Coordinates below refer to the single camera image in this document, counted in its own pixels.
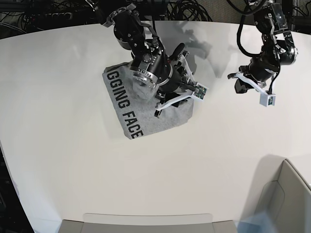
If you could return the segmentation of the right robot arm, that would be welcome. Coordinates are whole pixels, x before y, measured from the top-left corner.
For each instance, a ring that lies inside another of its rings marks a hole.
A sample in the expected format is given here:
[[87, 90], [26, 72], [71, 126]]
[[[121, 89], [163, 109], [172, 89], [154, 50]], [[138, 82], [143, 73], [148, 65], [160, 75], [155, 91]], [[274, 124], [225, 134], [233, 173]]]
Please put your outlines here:
[[189, 52], [185, 50], [184, 43], [167, 55], [154, 26], [140, 21], [134, 4], [105, 16], [98, 3], [92, 0], [87, 3], [99, 23], [105, 27], [113, 26], [119, 44], [131, 51], [133, 90], [142, 99], [158, 99], [156, 117], [163, 109], [172, 105], [178, 107], [189, 98], [203, 100], [206, 88], [194, 80], [186, 60]]

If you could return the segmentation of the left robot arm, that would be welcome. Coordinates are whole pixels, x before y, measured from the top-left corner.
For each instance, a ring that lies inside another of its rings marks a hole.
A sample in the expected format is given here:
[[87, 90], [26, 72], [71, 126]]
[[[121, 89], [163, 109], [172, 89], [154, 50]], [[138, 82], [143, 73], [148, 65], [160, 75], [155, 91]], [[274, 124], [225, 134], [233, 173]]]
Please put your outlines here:
[[[237, 46], [244, 55], [251, 58], [249, 65], [240, 66], [239, 72], [229, 74], [228, 78], [237, 79], [237, 94], [244, 94], [254, 89], [255, 85], [264, 87], [266, 81], [271, 79], [266, 93], [272, 94], [281, 67], [293, 64], [298, 55], [281, 5], [274, 0], [246, 0], [245, 8], [240, 10], [231, 1], [228, 3], [242, 15], [236, 37]], [[242, 46], [242, 29], [247, 16], [254, 17], [255, 26], [261, 33], [263, 45], [260, 53], [249, 53]]]

